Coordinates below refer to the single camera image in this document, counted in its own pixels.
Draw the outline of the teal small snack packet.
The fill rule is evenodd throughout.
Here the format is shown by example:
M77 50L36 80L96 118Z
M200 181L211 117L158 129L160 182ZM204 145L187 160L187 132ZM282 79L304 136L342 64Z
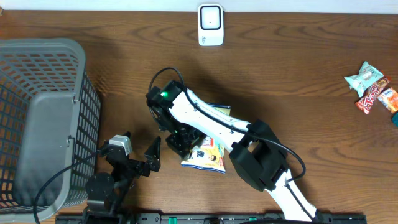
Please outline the teal small snack packet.
M365 61L357 75L345 77L345 80L348 82L349 87L354 89L359 97L362 97L364 92L383 76L382 72Z

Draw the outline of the yellow snack bag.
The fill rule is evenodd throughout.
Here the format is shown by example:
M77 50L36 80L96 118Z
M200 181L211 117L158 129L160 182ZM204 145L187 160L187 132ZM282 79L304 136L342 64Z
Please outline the yellow snack bag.
M225 174L224 147L215 139L206 136L200 145L191 149L182 160L181 166Z

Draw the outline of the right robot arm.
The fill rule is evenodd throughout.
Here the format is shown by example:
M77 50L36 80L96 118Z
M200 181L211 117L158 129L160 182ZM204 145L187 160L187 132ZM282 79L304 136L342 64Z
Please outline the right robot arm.
M168 147L179 156L187 157L205 137L210 137L229 152L236 173L245 183L270 194L285 219L319 219L316 207L295 184L287 163L287 155L295 153L280 143L266 123L230 117L175 80L163 89L151 85L146 99L160 130L170 133Z

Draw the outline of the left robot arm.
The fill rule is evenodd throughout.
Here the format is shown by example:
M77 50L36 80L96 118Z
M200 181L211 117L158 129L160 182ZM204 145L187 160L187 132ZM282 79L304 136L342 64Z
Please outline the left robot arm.
M83 223L135 223L131 212L122 208L127 193L140 177L158 172L161 138L157 136L144 153L145 161L129 157L132 151L131 133L115 135L99 149L99 155L113 167L112 172L92 175L85 185L88 194Z

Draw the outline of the orange chocolate bar wrapper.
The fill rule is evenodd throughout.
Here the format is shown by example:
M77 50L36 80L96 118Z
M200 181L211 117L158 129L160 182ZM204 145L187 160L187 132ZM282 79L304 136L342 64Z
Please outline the orange chocolate bar wrapper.
M355 103L356 107L363 111L365 114L369 114L371 107L374 104L376 98L385 89L390 82L389 77L384 77L374 82L365 92L364 96Z

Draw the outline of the blue mouthwash bottle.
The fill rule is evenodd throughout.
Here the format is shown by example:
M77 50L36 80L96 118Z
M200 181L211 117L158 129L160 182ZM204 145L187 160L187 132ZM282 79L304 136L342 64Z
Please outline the blue mouthwash bottle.
M392 123L398 127L398 113L395 113L391 118Z

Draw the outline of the orange small snack packet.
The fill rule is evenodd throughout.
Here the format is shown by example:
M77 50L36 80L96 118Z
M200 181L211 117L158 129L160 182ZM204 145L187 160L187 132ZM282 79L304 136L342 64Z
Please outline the orange small snack packet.
M392 87L383 91L378 100L392 113L396 113L398 109L398 95Z

